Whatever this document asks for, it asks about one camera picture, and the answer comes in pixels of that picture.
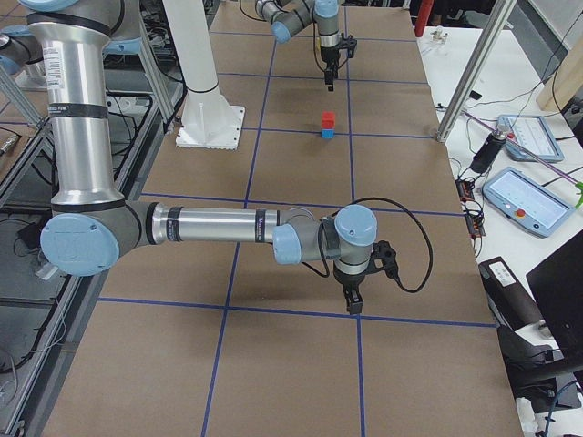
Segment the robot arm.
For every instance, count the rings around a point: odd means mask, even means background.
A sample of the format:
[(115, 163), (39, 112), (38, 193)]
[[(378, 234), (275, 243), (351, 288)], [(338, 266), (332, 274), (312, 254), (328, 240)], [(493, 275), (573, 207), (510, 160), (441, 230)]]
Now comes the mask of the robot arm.
[(27, 25), (42, 47), (58, 190), (40, 233), (46, 260), (66, 274), (91, 277), (130, 251), (189, 240), (271, 245), (284, 265), (321, 260), (358, 314), (359, 291), (374, 265), (377, 220), (361, 205), (315, 218), (289, 210), (168, 207), (142, 201), (137, 189), (153, 164), (115, 168), (111, 151), (104, 52), (141, 30), (136, 1), (29, 1)]
[(257, 16), (270, 24), (272, 34), (280, 44), (287, 43), (309, 25), (316, 26), (321, 59), (325, 63), (324, 83), (332, 92), (340, 66), (340, 6), (337, 1), (316, 0), (299, 1), (291, 9), (285, 9), (289, 3), (290, 1), (256, 1), (254, 8)]

